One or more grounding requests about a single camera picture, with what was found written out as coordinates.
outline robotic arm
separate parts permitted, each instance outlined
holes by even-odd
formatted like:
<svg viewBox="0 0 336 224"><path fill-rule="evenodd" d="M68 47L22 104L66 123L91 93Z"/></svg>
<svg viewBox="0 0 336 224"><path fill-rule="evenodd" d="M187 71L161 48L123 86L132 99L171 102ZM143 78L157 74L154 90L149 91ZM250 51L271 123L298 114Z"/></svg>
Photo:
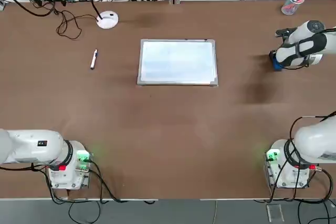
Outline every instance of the robotic arm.
<svg viewBox="0 0 336 224"><path fill-rule="evenodd" d="M325 30L320 21L310 20L298 28L278 30L276 35L282 37L283 44L269 54L275 70L314 65L323 54L336 54L336 30Z"/></svg>
<svg viewBox="0 0 336 224"><path fill-rule="evenodd" d="M88 182L91 155L77 141L48 130L0 129L0 164L48 165L52 188L79 189Z"/></svg>
<svg viewBox="0 0 336 224"><path fill-rule="evenodd" d="M293 139L297 152L293 151L290 140L282 139L273 143L266 153L265 169L269 184L274 185L279 176L277 187L305 188L310 169L316 169L316 165L321 163L336 163L335 128L336 116L301 127Z"/></svg>

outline cable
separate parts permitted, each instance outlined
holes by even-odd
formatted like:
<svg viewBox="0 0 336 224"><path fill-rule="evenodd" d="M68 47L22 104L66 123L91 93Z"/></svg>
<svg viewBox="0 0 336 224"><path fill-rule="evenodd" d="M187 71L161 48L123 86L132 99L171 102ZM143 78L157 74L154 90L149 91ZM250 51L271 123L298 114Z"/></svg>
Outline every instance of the cable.
<svg viewBox="0 0 336 224"><path fill-rule="evenodd" d="M0 167L0 170L31 170L32 167L23 167L23 168L6 168L6 167Z"/></svg>
<svg viewBox="0 0 336 224"><path fill-rule="evenodd" d="M328 201L330 201L334 206L336 206L335 203L332 202L332 200L328 199ZM300 207L301 207L301 204L302 204L302 202L299 203L299 205L298 205L298 211L297 211L299 224L302 224L301 218L300 218ZM311 222L313 222L315 220L328 220L328 224L329 224L331 219L335 219L336 218L336 216L330 217L329 211L328 211L328 208L327 208L325 202L323 202L323 204L324 204L324 207L326 208L327 217L326 218L325 217L324 218L314 218L314 219L310 220L307 224L310 224Z"/></svg>
<svg viewBox="0 0 336 224"><path fill-rule="evenodd" d="M102 178L101 171L100 171L98 165L94 161L91 161L91 163L94 164L94 166L96 167L96 169L98 171L99 176ZM100 199L99 199L99 201L102 204L106 204L107 202L109 202L108 200L103 201L103 181L102 181L102 179L100 180Z"/></svg>
<svg viewBox="0 0 336 224"><path fill-rule="evenodd" d="M93 9L94 9L94 10L96 11L96 13L98 14L98 17L99 17L100 19L103 19L103 18L101 17L100 13L98 12L97 8L95 7L95 3L93 2L93 0L91 0L91 4L92 4Z"/></svg>
<svg viewBox="0 0 336 224"><path fill-rule="evenodd" d="M154 204L156 201L155 201L155 200L153 200L153 201L147 201L147 200L144 200L143 202L146 203L147 205L152 205L152 204Z"/></svg>
<svg viewBox="0 0 336 224"><path fill-rule="evenodd" d="M330 196L332 194L332 190L333 190L333 179L332 179L331 175L325 169L322 168L321 171L324 174L326 174L326 176L329 179L329 190L328 190L328 193L325 195L325 197L323 199L316 200L316 201L309 201L309 200L304 200L304 199L295 199L296 201L299 201L299 202L302 202L302 203L307 203L307 204L320 204L320 203L323 203L323 202L327 201L330 198Z"/></svg>
<svg viewBox="0 0 336 224"><path fill-rule="evenodd" d="M33 13L32 11L28 10L26 7L24 7L24 6L23 6L20 2L18 2L17 0L13 0L13 1L14 1L18 6L20 6L23 10L25 10L26 12L28 12L28 13L30 13L30 14L36 16L36 17L46 17L46 16L48 16L50 13L53 12L54 7L55 7L55 5L53 5L53 8L50 9L50 10L49 10L47 13L45 13L45 14L37 14L37 13Z"/></svg>
<svg viewBox="0 0 336 224"><path fill-rule="evenodd" d="M99 202L98 201L95 201L95 202L97 203L97 206L98 206L98 215L97 215L97 217L94 221L88 221L86 223L83 223L83 222L78 222L78 221L74 220L74 218L71 216L70 212L71 212L72 206L75 204L75 202L71 203L71 205L69 207L69 210L68 210L68 215L69 215L70 219L77 224L94 224L95 222L97 222L99 217L100 217L100 214L101 214L101 209L100 209Z"/></svg>
<svg viewBox="0 0 336 224"><path fill-rule="evenodd" d="M111 190L109 189L109 187L107 186L107 184L105 183L105 181L103 180L103 178L98 174L96 173L95 171L93 170L89 170L89 172L93 173L94 175L96 175L100 181L102 182L102 184L104 185L105 189L107 190L107 192L109 193L110 197L117 203L125 203L125 202L128 202L128 200L120 200L120 199L117 199L113 193L111 192Z"/></svg>
<svg viewBox="0 0 336 224"><path fill-rule="evenodd" d="M216 221L216 217L217 217L217 205L218 205L218 200L216 200L216 203L215 203L215 213L214 213L214 218L212 220L212 224L215 224L215 221Z"/></svg>

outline table surface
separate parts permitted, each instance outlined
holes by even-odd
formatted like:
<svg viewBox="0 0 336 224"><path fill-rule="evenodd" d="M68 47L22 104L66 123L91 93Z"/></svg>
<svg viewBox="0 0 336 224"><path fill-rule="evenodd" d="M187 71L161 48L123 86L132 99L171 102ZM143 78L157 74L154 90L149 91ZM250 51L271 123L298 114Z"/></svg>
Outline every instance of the table surface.
<svg viewBox="0 0 336 224"><path fill-rule="evenodd" d="M0 126L50 129L82 142L120 198L268 198L264 152L288 138L295 118L328 114L336 100L333 56L308 69L272 71L267 55L281 43L275 30L310 19L332 27L335 3L306 1L294 16L281 14L282 1L97 3L120 22L102 30L79 19L76 41L55 33L60 17L9 4L0 12ZM67 10L94 14L90 3ZM214 39L219 86L138 86L143 38ZM335 166L325 167L336 175ZM0 177L1 198L49 197L42 174ZM297 196L324 196L327 180L317 178ZM98 198L98 180L72 196Z"/></svg>

